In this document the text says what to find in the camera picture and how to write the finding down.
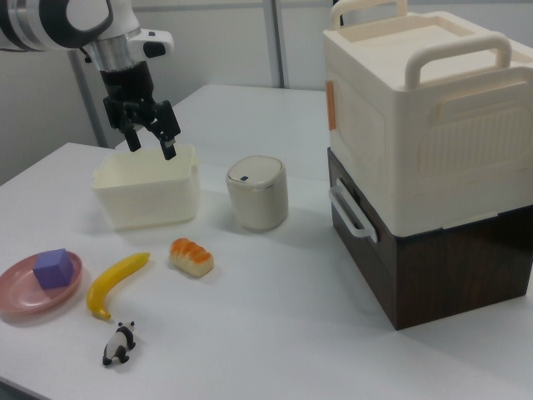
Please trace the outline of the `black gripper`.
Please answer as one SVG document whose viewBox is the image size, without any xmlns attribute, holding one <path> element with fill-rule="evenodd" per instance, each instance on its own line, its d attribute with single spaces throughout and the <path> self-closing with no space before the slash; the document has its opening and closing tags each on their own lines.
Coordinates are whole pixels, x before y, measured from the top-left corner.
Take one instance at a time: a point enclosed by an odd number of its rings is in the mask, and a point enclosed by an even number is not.
<svg viewBox="0 0 533 400">
<path fill-rule="evenodd" d="M 174 144 L 181 133 L 172 105 L 167 101 L 155 102 L 153 81 L 147 62 L 140 62 L 118 71 L 101 71 L 107 96 L 103 104 L 112 128 L 126 139 L 128 148 L 135 152 L 141 144 L 131 119 L 129 103 L 145 103 L 143 126 L 158 140 L 166 160 L 176 156 Z"/>
</svg>

